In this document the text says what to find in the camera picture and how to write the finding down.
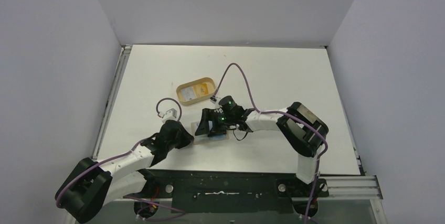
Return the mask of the beige card holder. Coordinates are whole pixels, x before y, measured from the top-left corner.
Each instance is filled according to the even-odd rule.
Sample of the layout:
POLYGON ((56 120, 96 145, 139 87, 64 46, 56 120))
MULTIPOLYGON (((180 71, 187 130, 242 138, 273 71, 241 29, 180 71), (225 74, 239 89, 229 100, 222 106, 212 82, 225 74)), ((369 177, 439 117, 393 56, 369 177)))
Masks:
POLYGON ((192 134, 194 136, 194 140, 193 140, 193 144, 194 145, 213 143, 213 142, 223 141, 223 140, 228 140, 229 139, 228 131, 227 131, 226 135, 221 135, 221 136, 216 136, 216 137, 208 137, 206 134, 197 136, 195 134, 195 131, 194 131, 193 123, 194 122, 192 122, 190 124, 190 126, 191 126, 191 130, 192 130, 192 134))

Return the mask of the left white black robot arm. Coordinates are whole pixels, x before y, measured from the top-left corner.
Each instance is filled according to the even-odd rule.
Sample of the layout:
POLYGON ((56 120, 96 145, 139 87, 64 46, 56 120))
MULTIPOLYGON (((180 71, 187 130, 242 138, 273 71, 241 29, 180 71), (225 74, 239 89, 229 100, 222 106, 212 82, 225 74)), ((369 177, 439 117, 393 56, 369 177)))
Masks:
POLYGON ((147 168, 193 140, 181 122, 167 120, 159 132, 138 141, 126 153, 102 161, 84 158, 56 192, 56 206, 65 209, 78 223, 86 223, 102 206, 116 199, 133 194, 149 197, 156 184, 147 168))

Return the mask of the silver credit card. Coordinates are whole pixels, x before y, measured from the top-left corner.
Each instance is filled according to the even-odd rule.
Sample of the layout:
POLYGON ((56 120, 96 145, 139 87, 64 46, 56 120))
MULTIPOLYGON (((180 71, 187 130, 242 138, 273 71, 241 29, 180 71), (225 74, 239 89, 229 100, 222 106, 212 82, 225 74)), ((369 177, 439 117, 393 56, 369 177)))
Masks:
POLYGON ((193 123, 194 131, 199 130, 199 126, 200 126, 200 123, 199 123, 199 122, 194 122, 194 123, 193 123))

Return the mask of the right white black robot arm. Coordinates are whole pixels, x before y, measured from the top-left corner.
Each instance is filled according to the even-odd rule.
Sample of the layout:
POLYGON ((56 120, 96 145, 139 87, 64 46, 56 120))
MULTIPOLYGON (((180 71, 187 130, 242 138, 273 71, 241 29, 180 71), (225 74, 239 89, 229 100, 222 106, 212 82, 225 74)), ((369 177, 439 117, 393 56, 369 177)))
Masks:
POLYGON ((243 108, 230 95, 222 99, 211 97, 210 100, 215 107, 202 109, 201 120, 193 130, 196 136, 215 137, 230 130, 281 132, 298 154, 296 192, 308 196, 315 191, 317 162, 329 132, 321 119, 300 102, 293 102, 278 111, 260 112, 254 108, 243 108))

